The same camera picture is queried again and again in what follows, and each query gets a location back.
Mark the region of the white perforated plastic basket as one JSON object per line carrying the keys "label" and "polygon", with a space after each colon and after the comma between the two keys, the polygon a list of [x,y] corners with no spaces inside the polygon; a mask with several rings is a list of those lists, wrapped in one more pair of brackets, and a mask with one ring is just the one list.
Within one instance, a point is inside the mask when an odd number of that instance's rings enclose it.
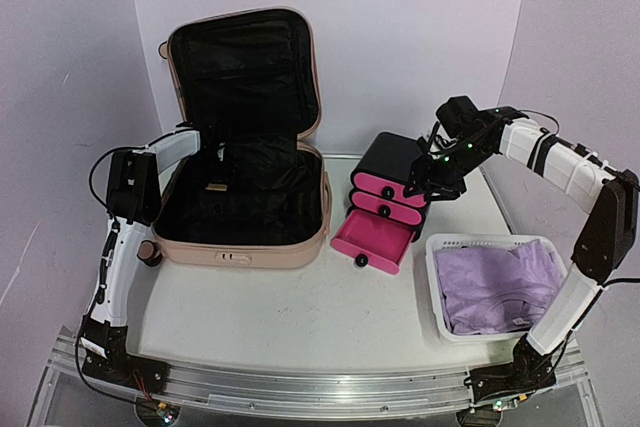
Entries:
{"label": "white perforated plastic basket", "polygon": [[563,260],[557,253],[553,243],[541,236],[505,234],[434,234],[428,238],[426,242],[425,255],[426,271],[429,279],[433,313],[440,336],[443,339],[456,344],[478,344],[490,341],[515,339],[527,330],[497,335],[456,336],[451,334],[446,328],[443,316],[443,301],[440,296],[440,287],[438,285],[437,272],[435,269],[434,254],[441,249],[455,249],[469,246],[489,246],[511,249],[533,240],[541,241],[545,248],[554,254],[556,265],[565,278],[567,275],[567,268],[565,267]]}

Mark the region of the pink hard-shell suitcase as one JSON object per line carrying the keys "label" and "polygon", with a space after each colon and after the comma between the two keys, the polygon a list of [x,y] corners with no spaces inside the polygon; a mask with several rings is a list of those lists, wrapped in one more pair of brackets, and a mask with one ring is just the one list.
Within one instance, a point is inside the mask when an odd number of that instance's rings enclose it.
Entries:
{"label": "pink hard-shell suitcase", "polygon": [[247,241],[193,264],[293,269],[312,262],[329,234],[332,194],[310,136],[321,121],[314,42],[290,8],[224,14],[176,28],[166,43],[183,123],[219,118],[234,141],[227,191],[235,191]]}

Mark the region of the black pink drawer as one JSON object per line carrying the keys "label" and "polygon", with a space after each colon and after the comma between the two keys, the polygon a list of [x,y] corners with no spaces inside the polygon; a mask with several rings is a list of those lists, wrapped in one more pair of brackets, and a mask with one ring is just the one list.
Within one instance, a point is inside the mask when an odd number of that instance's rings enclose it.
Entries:
{"label": "black pink drawer", "polygon": [[354,209],[331,239],[330,246],[353,259],[358,268],[372,267],[398,275],[410,244],[422,225],[407,225],[377,214]]}

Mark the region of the purple garment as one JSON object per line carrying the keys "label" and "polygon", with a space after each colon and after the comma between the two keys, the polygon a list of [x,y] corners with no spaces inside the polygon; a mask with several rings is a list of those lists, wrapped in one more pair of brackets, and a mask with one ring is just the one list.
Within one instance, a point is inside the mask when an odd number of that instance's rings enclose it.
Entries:
{"label": "purple garment", "polygon": [[441,249],[434,260],[445,325],[456,336],[530,329],[564,281],[554,254],[539,240],[511,249]]}

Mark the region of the tan square compact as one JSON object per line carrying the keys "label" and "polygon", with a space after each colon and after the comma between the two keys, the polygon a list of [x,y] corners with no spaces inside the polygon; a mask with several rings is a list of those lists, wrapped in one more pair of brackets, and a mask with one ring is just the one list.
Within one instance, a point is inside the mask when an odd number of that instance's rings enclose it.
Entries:
{"label": "tan square compact", "polygon": [[226,192],[227,191],[227,185],[226,184],[221,184],[221,183],[209,183],[206,187],[205,187],[206,191],[210,191],[210,192]]}

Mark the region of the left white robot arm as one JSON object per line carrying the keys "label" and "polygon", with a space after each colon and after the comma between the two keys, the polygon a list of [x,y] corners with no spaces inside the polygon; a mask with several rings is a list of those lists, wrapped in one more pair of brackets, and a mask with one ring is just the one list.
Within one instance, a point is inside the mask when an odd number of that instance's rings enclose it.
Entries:
{"label": "left white robot arm", "polygon": [[164,257],[194,263],[187,249],[221,253],[247,241],[239,196],[224,188],[232,180],[227,150],[234,139],[221,122],[185,124],[146,145],[106,152],[111,163],[102,204],[110,227],[78,334],[92,356],[83,374],[123,384],[144,369],[163,368],[126,350],[128,298],[141,265],[157,266]]}

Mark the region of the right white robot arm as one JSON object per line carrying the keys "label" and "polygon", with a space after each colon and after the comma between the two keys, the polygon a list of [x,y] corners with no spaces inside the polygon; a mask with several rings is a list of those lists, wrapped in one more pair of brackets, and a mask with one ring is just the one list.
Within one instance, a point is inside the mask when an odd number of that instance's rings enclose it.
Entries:
{"label": "right white robot arm", "polygon": [[471,370],[475,400],[530,394],[552,386],[572,334],[633,247],[637,233],[639,180],[580,143],[570,143],[513,107],[478,109],[467,96],[451,97],[436,112],[428,138],[417,144],[407,197],[455,200],[465,176],[492,155],[525,166],[572,199],[586,214],[571,265],[549,310],[515,344],[506,364]]}

